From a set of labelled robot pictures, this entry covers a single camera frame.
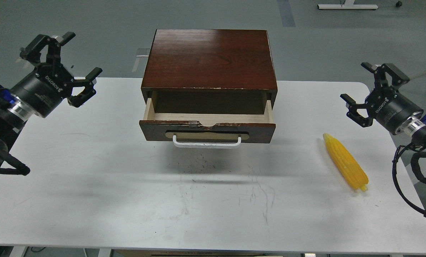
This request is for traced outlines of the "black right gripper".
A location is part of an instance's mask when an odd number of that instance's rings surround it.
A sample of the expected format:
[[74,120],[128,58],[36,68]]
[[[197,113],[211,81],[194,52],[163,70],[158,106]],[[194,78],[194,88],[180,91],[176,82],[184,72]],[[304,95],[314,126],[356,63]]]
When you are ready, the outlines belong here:
[[[357,104],[348,94],[340,98],[346,103],[346,116],[361,127],[370,127],[376,119],[392,135],[402,133],[402,124],[411,116],[422,117],[423,109],[399,91],[409,83],[410,78],[392,63],[384,63],[374,68],[367,62],[360,64],[374,76],[374,90],[366,97],[364,104]],[[368,117],[363,117],[358,110],[366,110]]]

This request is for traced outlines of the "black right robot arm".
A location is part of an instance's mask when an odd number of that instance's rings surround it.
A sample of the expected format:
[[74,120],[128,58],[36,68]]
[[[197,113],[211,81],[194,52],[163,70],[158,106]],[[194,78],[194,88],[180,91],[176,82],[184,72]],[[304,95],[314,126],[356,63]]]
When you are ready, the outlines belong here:
[[411,159],[411,168],[417,179],[424,176],[419,159],[426,159],[426,114],[399,92],[399,88],[410,78],[392,63],[374,67],[363,62],[361,66],[374,76],[374,89],[363,104],[358,104],[348,94],[340,97],[346,102],[347,117],[361,127],[369,127],[377,121],[392,135],[405,133],[411,139],[411,146],[420,147]]

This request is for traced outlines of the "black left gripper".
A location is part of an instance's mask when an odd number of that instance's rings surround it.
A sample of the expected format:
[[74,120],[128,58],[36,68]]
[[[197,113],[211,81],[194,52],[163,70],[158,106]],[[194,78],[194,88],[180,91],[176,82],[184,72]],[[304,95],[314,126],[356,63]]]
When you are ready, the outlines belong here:
[[[70,106],[78,108],[96,94],[94,85],[103,72],[102,68],[95,67],[84,79],[77,80],[61,65],[61,47],[75,36],[72,31],[63,36],[39,34],[28,46],[20,49],[20,58],[35,68],[11,88],[11,93],[32,107],[37,116],[47,117],[64,98]],[[41,51],[45,47],[48,47],[46,61],[41,62]],[[73,88],[78,87],[84,89],[71,95]]]

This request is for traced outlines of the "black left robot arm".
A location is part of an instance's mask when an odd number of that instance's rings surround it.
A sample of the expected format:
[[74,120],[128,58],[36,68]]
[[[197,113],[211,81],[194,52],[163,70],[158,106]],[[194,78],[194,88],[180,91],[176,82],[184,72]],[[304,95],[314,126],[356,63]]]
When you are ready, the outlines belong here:
[[76,79],[61,63],[61,48],[75,37],[68,31],[63,36],[39,34],[20,50],[20,58],[34,69],[15,86],[0,85],[0,174],[22,175],[30,168],[10,154],[20,132],[32,115],[47,117],[63,100],[81,107],[96,94],[94,84],[102,73],[94,68],[83,79]]

